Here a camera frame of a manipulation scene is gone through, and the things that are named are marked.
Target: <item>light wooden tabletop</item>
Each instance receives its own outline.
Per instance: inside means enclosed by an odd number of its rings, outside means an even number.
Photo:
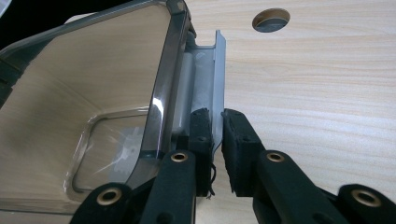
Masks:
[[[225,36],[225,106],[245,113],[267,149],[332,193],[359,183],[396,201],[396,2],[186,3],[199,45]],[[259,33],[252,20],[268,8],[286,9],[290,22]],[[216,196],[198,199],[196,223],[257,223],[251,200],[231,194],[220,150],[215,164]]]

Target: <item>transparent plastic container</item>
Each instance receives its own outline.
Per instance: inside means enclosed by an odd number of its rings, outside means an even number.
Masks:
[[[138,158],[172,126],[169,58],[186,30],[170,4],[131,2],[0,51],[0,78],[20,76],[0,109],[0,210],[73,214],[100,185],[156,174]]]

